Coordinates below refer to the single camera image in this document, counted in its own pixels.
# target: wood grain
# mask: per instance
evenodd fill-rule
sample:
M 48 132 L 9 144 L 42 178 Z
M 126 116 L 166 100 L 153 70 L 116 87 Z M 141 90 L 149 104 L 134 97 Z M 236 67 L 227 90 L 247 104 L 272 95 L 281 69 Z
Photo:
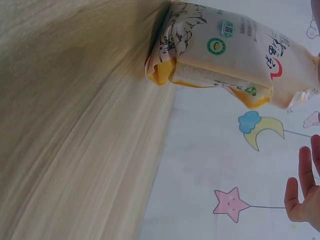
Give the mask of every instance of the wood grain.
M 144 79 L 169 4 L 1 1 L 1 240 L 136 238 L 175 94 Z

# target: cartoon illustration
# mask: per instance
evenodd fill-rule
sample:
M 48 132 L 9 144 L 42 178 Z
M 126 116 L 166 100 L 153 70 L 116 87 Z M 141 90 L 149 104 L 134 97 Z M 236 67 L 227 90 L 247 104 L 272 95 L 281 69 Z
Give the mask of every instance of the cartoon illustration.
M 188 48 L 189 40 L 192 37 L 192 29 L 198 24 L 207 24 L 207 20 L 202 15 L 203 9 L 206 8 L 205 6 L 184 2 L 178 2 L 177 6 L 178 10 L 172 11 L 168 20 L 168 25 L 171 25 L 171 34 L 164 31 L 159 39 L 159 59 L 161 62 L 161 54 L 170 55 L 173 51 L 182 55 Z M 181 26 L 177 28 L 177 20 L 185 22 L 183 30 L 181 30 Z
M 309 128 L 311 126 L 320 126 L 320 113 L 318 111 L 314 111 L 310 116 L 307 117 L 303 122 L 303 127 Z
M 317 24 L 316 24 L 315 18 L 314 18 L 314 16 L 312 16 L 312 20 L 310 22 L 310 26 L 306 30 L 306 36 L 309 39 L 315 39 L 316 37 L 319 37 L 319 33 L 318 33 L 317 29 L 318 28 L 317 28 Z
M 285 139 L 285 132 L 311 138 L 309 135 L 285 130 L 280 120 L 273 117 L 261 117 L 257 111 L 246 112 L 243 116 L 238 118 L 238 122 L 239 130 L 243 133 L 245 140 L 258 152 L 257 136 L 263 130 L 273 130 L 283 139 Z
M 213 214 L 227 214 L 235 223 L 239 221 L 241 211 L 248 208 L 260 209 L 285 209 L 284 207 L 272 206 L 253 206 L 240 199 L 238 187 L 234 187 L 231 191 L 223 192 L 220 190 L 214 191 L 219 203 L 213 210 Z

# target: cartoon star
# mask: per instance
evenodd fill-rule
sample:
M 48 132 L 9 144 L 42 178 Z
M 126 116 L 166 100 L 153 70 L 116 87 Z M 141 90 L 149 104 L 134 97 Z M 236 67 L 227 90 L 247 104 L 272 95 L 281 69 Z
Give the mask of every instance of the cartoon star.
M 239 220 L 240 211 L 250 207 L 249 204 L 240 199 L 237 187 L 228 193 L 220 190 L 215 190 L 214 193 L 219 203 L 213 210 L 213 214 L 227 214 L 235 223 Z

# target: rice bag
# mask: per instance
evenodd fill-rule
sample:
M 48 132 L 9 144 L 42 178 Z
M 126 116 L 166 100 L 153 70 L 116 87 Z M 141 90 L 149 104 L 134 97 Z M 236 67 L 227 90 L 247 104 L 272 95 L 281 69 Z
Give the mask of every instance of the rice bag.
M 291 108 L 318 94 L 319 57 L 249 17 L 174 1 L 145 76 L 195 88 L 223 87 L 248 108 Z

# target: drawn line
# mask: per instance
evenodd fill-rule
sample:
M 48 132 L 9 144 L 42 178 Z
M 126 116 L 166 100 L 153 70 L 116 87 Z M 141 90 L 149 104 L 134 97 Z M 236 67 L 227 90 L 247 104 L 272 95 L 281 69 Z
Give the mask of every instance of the drawn line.
M 296 134 L 299 136 L 303 136 L 303 137 L 307 137 L 307 138 L 311 138 L 310 135 L 306 135 L 306 134 L 302 134 L 302 133 L 298 133 L 298 132 L 294 132 L 294 131 L 289 131 L 289 130 L 283 130 L 284 132 L 290 133 L 290 134 Z
M 281 206 L 250 206 L 251 208 L 258 208 L 258 209 L 286 209 L 285 207 Z

